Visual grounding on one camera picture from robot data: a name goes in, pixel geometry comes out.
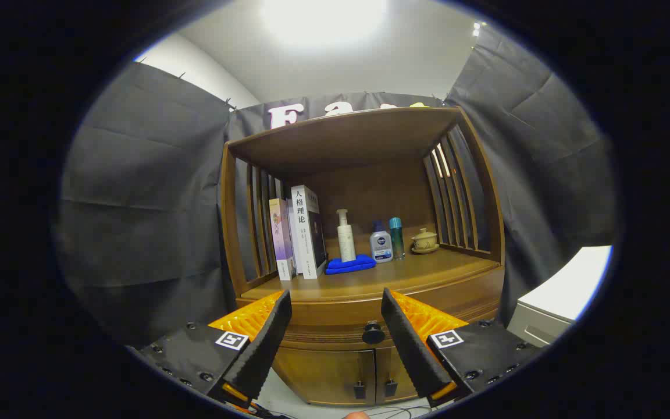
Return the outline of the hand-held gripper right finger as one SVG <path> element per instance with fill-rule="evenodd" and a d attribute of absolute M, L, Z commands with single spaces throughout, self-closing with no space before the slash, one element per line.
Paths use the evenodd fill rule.
<path fill-rule="evenodd" d="M 543 353 L 494 321 L 468 323 L 388 288 L 381 314 L 418 397 L 431 407 L 484 392 Z"/>

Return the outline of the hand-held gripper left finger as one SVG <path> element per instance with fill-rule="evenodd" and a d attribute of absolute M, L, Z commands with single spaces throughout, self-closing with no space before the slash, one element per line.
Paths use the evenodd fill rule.
<path fill-rule="evenodd" d="M 209 324 L 188 322 L 129 351 L 177 384 L 241 411 L 254 403 L 268 378 L 292 318 L 289 290 L 256 300 Z"/>

